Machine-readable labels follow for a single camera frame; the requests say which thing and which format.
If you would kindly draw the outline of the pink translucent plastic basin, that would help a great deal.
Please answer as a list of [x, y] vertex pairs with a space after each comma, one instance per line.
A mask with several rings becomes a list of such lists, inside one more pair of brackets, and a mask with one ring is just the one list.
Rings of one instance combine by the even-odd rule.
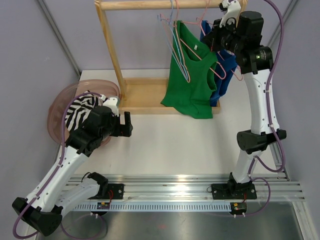
[[[50, 137], [58, 144], [62, 143], [61, 122], [66, 107], [70, 101], [86, 91], [95, 92], [108, 97], [119, 97], [119, 87], [108, 80], [89, 79], [73, 83], [64, 88], [55, 98], [48, 110], [47, 131]], [[65, 127], [65, 138], [69, 137], [69, 131]]]

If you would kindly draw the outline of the green tank top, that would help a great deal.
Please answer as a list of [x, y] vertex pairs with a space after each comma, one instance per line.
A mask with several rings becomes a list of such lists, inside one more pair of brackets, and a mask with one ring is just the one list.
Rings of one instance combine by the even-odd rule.
[[211, 119], [213, 113], [210, 97], [217, 89], [213, 71], [218, 59], [216, 54], [195, 37], [181, 20], [177, 21], [177, 32], [189, 71], [190, 83], [186, 82], [171, 57], [167, 89], [160, 103], [194, 119]]

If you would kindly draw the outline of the pink hanger of blue top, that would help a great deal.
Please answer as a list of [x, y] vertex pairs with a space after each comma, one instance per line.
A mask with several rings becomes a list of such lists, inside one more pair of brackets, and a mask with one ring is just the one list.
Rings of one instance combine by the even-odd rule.
[[[200, 21], [201, 33], [200, 33], [199, 40], [200, 40], [201, 42], [204, 43], [203, 38], [204, 38], [204, 36], [206, 36], [207, 34], [209, 34], [209, 33], [211, 32], [212, 26], [213, 26], [213, 24], [210, 23], [210, 22], [208, 22], [207, 20], [203, 20], [203, 19], [202, 19], [202, 20]], [[244, 76], [243, 76], [242, 73], [240, 74], [241, 76], [238, 76], [238, 75], [236, 74], [236, 70], [232, 70], [232, 69], [231, 69], [230, 71], [232, 72], [232, 74], [233, 74], [239, 81], [242, 81], [242, 80], [244, 79]]]

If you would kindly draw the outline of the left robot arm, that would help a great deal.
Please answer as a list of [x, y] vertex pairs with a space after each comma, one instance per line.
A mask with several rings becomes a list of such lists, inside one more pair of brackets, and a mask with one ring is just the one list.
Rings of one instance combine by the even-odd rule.
[[124, 123], [120, 114], [108, 106], [94, 107], [87, 119], [69, 133], [64, 141], [60, 157], [38, 186], [26, 197], [17, 197], [12, 208], [18, 218], [13, 225], [17, 239], [19, 221], [23, 221], [43, 236], [51, 235], [62, 223], [63, 218], [87, 199], [104, 199], [112, 194], [109, 180], [100, 173], [91, 172], [79, 185], [62, 192], [74, 172], [101, 146], [108, 137], [130, 137], [133, 125], [130, 112], [124, 112]]

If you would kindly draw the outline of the aluminium rail base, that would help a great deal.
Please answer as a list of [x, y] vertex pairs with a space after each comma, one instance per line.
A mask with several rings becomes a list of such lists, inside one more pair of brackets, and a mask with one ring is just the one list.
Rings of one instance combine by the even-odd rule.
[[[225, 174], [204, 175], [116, 175], [111, 184], [123, 184], [122, 199], [111, 202], [111, 212], [229, 212], [232, 199], [214, 199], [211, 184], [225, 183]], [[268, 183], [254, 182], [257, 198], [246, 200], [259, 207], [269, 202], [303, 202], [301, 185], [283, 173], [266, 175]]]

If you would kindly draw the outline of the blue tank top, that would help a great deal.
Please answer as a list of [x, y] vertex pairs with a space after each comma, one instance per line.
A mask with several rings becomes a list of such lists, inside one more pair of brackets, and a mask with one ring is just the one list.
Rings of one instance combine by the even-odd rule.
[[236, 56], [225, 49], [216, 52], [215, 55], [217, 61], [220, 63], [216, 64], [215, 72], [220, 77], [224, 77], [224, 79], [220, 79], [216, 74], [213, 74], [216, 90], [212, 93], [209, 100], [211, 107], [215, 107], [220, 97], [226, 94], [229, 83], [234, 76], [231, 70], [236, 70], [238, 66], [236, 63]]

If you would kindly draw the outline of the black white striped tank top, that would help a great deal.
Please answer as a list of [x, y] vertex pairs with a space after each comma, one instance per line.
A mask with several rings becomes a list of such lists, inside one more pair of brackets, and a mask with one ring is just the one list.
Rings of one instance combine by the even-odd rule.
[[91, 110], [95, 107], [102, 106], [107, 100], [105, 95], [97, 96], [95, 94], [89, 94], [89, 90], [86, 95], [78, 97], [67, 110], [64, 122], [66, 129], [71, 132], [76, 130], [89, 116]]

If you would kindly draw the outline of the light blue wire hanger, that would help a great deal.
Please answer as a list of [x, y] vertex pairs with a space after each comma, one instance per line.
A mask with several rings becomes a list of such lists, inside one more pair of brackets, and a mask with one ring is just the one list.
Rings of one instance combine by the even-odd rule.
[[173, 32], [173, 23], [176, 18], [176, 3], [175, 0], [170, 0], [170, 14], [169, 18], [165, 17], [164, 14], [160, 13], [157, 15], [157, 20], [161, 24], [163, 32], [164, 32], [164, 39], [168, 46], [168, 49], [171, 53], [171, 56], [173, 57], [173, 60], [178, 66], [178, 69], [180, 70], [179, 58], [178, 58], [178, 50], [176, 48], [175, 38], [174, 38], [174, 32]]

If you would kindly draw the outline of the wooden clothes rack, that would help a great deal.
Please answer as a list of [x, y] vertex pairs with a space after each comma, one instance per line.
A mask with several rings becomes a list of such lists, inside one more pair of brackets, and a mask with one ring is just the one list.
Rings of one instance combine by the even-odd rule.
[[168, 85], [167, 77], [123, 77], [106, 12], [219, 8], [220, 5], [228, 6], [229, 2], [227, 0], [174, 0], [173, 2], [169, 0], [96, 0], [94, 5], [120, 87], [122, 97], [119, 104], [120, 112], [130, 112], [133, 115], [178, 115], [179, 112], [173, 107], [165, 107], [161, 104]]

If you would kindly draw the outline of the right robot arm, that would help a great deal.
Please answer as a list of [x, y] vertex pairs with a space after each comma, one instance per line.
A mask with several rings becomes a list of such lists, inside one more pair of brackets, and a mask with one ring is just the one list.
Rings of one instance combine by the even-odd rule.
[[261, 154], [269, 145], [287, 137], [280, 128], [272, 95], [273, 52], [261, 44], [264, 19], [259, 12], [243, 11], [238, 18], [225, 12], [213, 22], [210, 33], [203, 37], [206, 45], [215, 52], [230, 51], [240, 67], [248, 90], [251, 127], [237, 133], [240, 148], [235, 170], [227, 183], [213, 183], [215, 200], [257, 199], [252, 173]]

